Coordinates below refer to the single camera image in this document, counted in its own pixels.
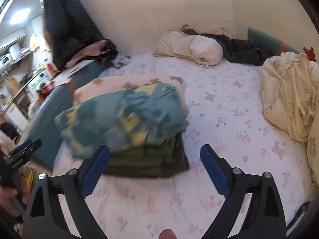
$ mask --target white bed sheet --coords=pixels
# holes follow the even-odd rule
[[[312,183],[306,147],[274,128],[262,113],[261,67],[223,60],[205,69],[189,60],[157,58],[150,53],[134,57],[121,69],[103,76],[151,74],[181,76],[187,83],[189,127],[183,134],[190,171],[170,179],[130,179],[103,175],[86,198],[93,216],[110,239],[158,238],[172,229],[178,239],[199,239],[211,225],[224,198],[219,195],[202,163],[200,148],[210,144],[232,167],[249,174],[269,171],[282,200],[286,222],[310,197]],[[61,145],[54,175],[79,167],[65,144]],[[231,235],[244,221],[250,196],[245,197]],[[66,206],[61,204],[70,231],[79,235]]]

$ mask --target blue gripper pad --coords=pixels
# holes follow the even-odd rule
[[[219,157],[209,145],[203,145],[200,150],[200,159],[211,178],[218,194],[223,195],[226,199],[230,194],[228,179],[221,167],[215,161]]]
[[[110,157],[110,150],[107,146],[100,146],[95,154],[98,154],[98,156],[82,179],[82,190],[80,193],[83,198],[93,193],[93,190],[107,165]]]
[[[20,145],[19,147],[16,148],[17,152],[22,151],[23,149],[25,149],[27,146],[29,146],[31,144],[31,140],[28,139],[27,141],[25,141],[22,145]]]

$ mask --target stack of folded clothes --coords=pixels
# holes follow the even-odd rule
[[[55,122],[74,158],[109,147],[106,174],[171,177],[189,169],[181,139],[188,126],[184,92],[176,76],[96,78],[74,92],[74,107]]]

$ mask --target paper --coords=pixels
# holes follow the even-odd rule
[[[71,76],[73,74],[75,74],[76,72],[78,72],[79,70],[81,70],[82,68],[84,68],[86,65],[88,65],[89,63],[93,61],[94,60],[84,60],[80,63],[77,63],[72,68],[63,71],[61,74],[59,74],[57,77],[53,79],[53,81],[55,82],[54,84],[55,87],[71,82],[72,80]]]

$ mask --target human hand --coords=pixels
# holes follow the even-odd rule
[[[29,201],[27,185],[25,184],[23,179],[21,179],[21,183],[23,191],[22,202],[23,204],[27,204]],[[11,199],[17,196],[17,194],[18,190],[15,188],[6,188],[0,186],[0,205],[13,217],[18,217],[21,214],[11,201]]]
[[[171,229],[165,229],[159,234],[159,239],[177,239]]]

